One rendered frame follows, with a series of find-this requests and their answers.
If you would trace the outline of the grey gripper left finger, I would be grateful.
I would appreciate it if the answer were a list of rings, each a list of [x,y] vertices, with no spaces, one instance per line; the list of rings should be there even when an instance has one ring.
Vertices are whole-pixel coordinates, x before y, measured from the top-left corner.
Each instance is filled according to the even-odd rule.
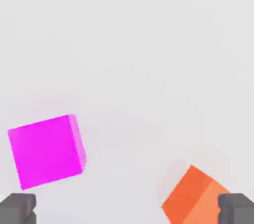
[[[0,224],[37,224],[36,195],[11,193],[0,203]]]

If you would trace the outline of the small orange cube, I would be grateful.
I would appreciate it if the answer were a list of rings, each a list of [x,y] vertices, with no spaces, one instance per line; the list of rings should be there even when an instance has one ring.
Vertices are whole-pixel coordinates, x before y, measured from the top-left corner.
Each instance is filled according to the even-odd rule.
[[[170,224],[218,224],[218,196],[230,191],[191,165],[162,204]]]

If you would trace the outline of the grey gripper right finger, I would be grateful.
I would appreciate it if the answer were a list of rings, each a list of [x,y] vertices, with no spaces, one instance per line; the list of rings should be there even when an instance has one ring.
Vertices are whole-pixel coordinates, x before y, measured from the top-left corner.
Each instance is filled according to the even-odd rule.
[[[218,224],[254,224],[254,202],[242,193],[218,196]]]

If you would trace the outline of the small magenta cube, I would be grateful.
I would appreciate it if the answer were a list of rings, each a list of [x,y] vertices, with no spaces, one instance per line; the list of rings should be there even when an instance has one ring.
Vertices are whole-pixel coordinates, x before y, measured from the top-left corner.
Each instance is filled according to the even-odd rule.
[[[81,174],[86,153],[74,114],[8,130],[22,190]]]

